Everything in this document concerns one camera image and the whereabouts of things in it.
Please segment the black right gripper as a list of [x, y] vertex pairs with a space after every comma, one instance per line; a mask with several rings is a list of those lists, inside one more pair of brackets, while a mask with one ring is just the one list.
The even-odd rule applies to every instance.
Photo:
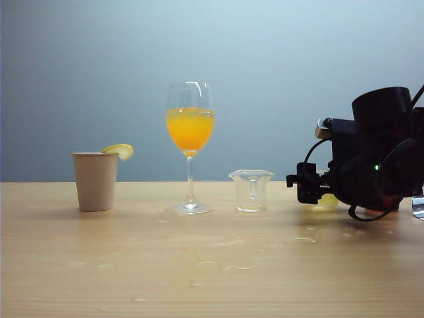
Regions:
[[337, 199], [348, 205], [382, 208], [382, 198], [374, 185], [376, 163], [363, 157], [354, 121], [330, 119], [329, 130], [331, 187], [326, 177], [317, 173], [316, 164], [307, 162], [298, 163], [296, 173], [286, 176], [287, 187], [296, 185], [297, 200], [304, 204], [318, 204], [332, 189]]

